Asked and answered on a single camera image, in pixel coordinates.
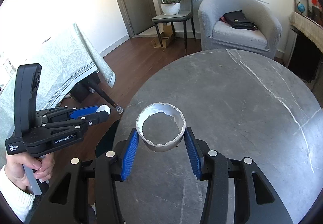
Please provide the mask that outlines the white forearm sleeve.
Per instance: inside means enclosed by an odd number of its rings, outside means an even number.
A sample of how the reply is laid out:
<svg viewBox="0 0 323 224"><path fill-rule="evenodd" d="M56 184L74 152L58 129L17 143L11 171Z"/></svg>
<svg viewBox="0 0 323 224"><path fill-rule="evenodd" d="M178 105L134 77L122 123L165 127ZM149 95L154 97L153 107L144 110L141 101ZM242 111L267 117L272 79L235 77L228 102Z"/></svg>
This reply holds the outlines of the white forearm sleeve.
<svg viewBox="0 0 323 224"><path fill-rule="evenodd" d="M9 208L24 223L32 209L35 195L33 193L26 193L14 185L5 173L5 165L1 169L1 194Z"/></svg>

